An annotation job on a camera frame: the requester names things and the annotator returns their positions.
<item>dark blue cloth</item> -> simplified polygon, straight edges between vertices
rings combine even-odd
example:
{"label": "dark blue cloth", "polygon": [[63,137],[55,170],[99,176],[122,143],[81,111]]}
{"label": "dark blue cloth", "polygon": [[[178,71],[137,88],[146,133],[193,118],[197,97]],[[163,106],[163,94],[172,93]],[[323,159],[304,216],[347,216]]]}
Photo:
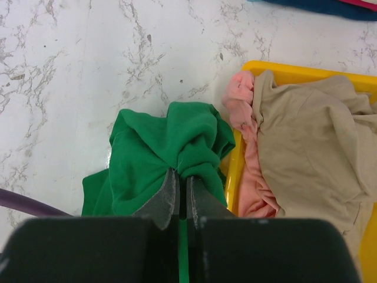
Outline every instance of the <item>dark blue cloth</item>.
{"label": "dark blue cloth", "polygon": [[264,0],[274,4],[291,6],[312,12],[336,15],[357,21],[377,21],[377,12],[339,0]]}

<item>green cloth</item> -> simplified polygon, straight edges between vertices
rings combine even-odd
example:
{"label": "green cloth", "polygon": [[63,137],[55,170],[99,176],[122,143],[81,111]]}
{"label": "green cloth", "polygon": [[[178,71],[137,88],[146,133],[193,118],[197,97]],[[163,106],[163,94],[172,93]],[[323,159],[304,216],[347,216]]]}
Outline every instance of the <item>green cloth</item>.
{"label": "green cloth", "polygon": [[168,168],[200,176],[226,205],[217,172],[234,147],[233,133],[206,103],[171,103],[167,117],[123,109],[110,136],[109,168],[84,178],[82,215],[130,215],[161,187]]}

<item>marble floor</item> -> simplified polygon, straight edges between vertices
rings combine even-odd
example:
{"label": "marble floor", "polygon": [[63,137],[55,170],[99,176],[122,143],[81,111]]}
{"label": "marble floor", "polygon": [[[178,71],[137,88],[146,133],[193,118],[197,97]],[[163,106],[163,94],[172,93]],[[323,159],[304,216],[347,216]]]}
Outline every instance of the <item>marble floor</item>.
{"label": "marble floor", "polygon": [[[120,109],[223,113],[249,60],[377,75],[377,24],[246,0],[1,0],[0,187],[79,215]],[[27,217],[0,208],[0,250]]]}

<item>clothing pile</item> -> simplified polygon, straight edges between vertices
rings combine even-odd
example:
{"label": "clothing pile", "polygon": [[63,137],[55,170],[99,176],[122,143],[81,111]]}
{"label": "clothing pile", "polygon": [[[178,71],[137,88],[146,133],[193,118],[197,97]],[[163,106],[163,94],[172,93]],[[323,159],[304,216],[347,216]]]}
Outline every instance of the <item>clothing pile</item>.
{"label": "clothing pile", "polygon": [[377,21],[377,0],[263,0],[357,21]]}
{"label": "clothing pile", "polygon": [[239,216],[316,218],[358,251],[377,202],[377,103],[344,76],[276,85],[236,74],[223,97],[246,142]]}

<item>purple tube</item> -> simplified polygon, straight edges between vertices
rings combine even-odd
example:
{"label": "purple tube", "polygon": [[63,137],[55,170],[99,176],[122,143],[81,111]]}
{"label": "purple tube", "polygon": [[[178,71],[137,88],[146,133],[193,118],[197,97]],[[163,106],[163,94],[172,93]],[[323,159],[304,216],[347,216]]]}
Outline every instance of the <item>purple tube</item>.
{"label": "purple tube", "polygon": [[71,216],[52,206],[4,189],[0,189],[0,206],[34,216]]}

